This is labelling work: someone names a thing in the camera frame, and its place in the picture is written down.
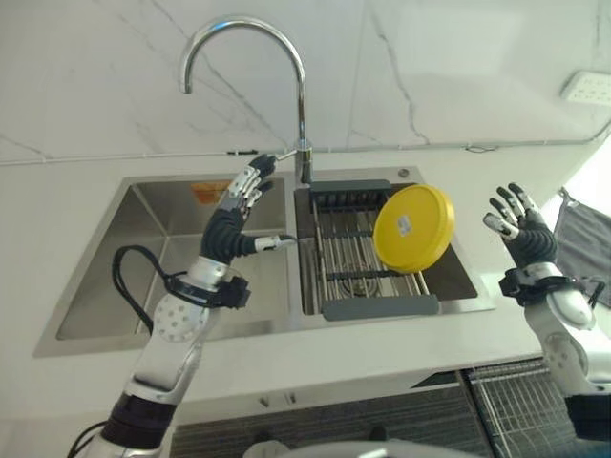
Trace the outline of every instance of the robotic arm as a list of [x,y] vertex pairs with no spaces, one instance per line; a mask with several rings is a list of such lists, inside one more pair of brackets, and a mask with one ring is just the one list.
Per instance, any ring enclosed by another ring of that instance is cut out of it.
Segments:
[[151,339],[85,456],[159,456],[163,436],[198,368],[203,341],[219,308],[243,307],[250,294],[244,279],[225,279],[231,260],[295,242],[286,235],[242,234],[252,207],[271,188],[264,179],[273,173],[277,160],[257,156],[236,176],[205,228],[198,259],[186,274],[166,281],[168,294],[155,309]]
[[508,188],[511,192],[501,187],[497,192],[509,208],[491,198],[501,217],[484,217],[516,262],[500,282],[501,290],[524,307],[578,437],[609,441],[611,339],[597,325],[579,284],[554,265],[556,239],[533,200],[514,183]]

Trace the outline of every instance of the dish rack basket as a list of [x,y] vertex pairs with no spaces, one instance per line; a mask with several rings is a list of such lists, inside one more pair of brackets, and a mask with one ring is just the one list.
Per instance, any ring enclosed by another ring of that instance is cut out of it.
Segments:
[[391,193],[386,180],[312,183],[321,311],[328,321],[439,313],[421,272],[389,270],[375,253],[373,228]]

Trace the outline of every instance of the faucet spout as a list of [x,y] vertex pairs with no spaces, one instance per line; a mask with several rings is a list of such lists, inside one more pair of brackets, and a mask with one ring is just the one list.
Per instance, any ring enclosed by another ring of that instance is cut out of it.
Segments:
[[259,31],[271,36],[276,43],[286,52],[293,64],[295,77],[297,78],[297,155],[295,156],[295,167],[302,183],[312,181],[312,148],[306,138],[306,72],[301,57],[297,53],[295,46],[281,31],[271,24],[260,19],[248,16],[224,16],[217,19],[196,31],[182,52],[179,67],[179,89],[185,94],[192,91],[191,71],[193,62],[200,48],[214,35],[229,29],[246,28]]

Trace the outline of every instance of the marble wall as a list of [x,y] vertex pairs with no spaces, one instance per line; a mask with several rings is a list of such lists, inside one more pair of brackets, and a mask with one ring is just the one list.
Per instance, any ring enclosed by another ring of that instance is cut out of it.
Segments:
[[187,37],[227,13],[293,40],[320,149],[579,140],[611,118],[559,96],[611,73],[609,0],[4,0],[0,162],[290,148],[293,71],[268,37],[222,33],[178,90]]

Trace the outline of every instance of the yellow container lid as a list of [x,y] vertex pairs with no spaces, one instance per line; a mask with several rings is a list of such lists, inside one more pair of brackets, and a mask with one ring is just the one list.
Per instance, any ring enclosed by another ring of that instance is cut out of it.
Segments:
[[432,186],[416,184],[384,204],[373,228],[373,243],[388,268],[415,273],[441,258],[453,229],[454,209],[448,196]]

